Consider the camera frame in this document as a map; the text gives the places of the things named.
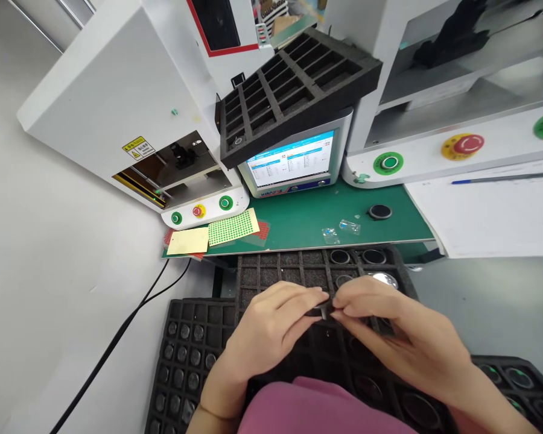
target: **paper document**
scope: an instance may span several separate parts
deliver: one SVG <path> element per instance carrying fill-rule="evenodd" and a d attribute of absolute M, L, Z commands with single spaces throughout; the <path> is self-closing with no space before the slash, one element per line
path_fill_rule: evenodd
<path fill-rule="evenodd" d="M 543 256 L 543 178 L 452 181 L 543 172 L 543 160 L 405 184 L 451 258 Z"/>
<path fill-rule="evenodd" d="M 258 219 L 253 208 L 217 222 L 209 223 L 209 244 L 217 245 L 259 232 Z"/>
<path fill-rule="evenodd" d="M 209 228 L 187 229 L 173 232 L 167 254 L 207 252 Z"/>

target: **computer monitor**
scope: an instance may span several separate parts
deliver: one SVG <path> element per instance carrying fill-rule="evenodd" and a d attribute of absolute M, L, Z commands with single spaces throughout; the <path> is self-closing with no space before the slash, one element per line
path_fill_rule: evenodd
<path fill-rule="evenodd" d="M 347 108 L 240 164 L 252 196 L 264 198 L 335 183 L 351 120 L 352 109 Z"/>

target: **blue pen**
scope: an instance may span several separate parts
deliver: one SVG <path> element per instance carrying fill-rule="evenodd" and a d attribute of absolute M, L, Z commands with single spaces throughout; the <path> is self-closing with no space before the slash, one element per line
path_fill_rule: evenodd
<path fill-rule="evenodd" d="M 531 178 L 543 178 L 543 173 L 538 174 L 525 174 L 525 175 L 510 175 L 505 177 L 493 177 L 493 178 L 477 178 L 472 180 L 460 180 L 453 181 L 451 184 L 474 184 L 478 182 L 495 182 L 495 181 L 510 181 L 516 179 L 531 179 Z"/>

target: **green dot sticker sheet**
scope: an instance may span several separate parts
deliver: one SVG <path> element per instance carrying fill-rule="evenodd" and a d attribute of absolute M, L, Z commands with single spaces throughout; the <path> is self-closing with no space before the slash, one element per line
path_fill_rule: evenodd
<path fill-rule="evenodd" d="M 217 245 L 259 232 L 258 219 L 253 208 L 225 220 L 209 223 L 209 245 Z"/>

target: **pink shirt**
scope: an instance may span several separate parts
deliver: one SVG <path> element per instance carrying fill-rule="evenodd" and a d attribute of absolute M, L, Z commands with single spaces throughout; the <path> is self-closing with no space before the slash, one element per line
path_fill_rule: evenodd
<path fill-rule="evenodd" d="M 365 405 L 333 383 L 298 377 L 255 395 L 238 434 L 416 434 L 400 420 Z"/>

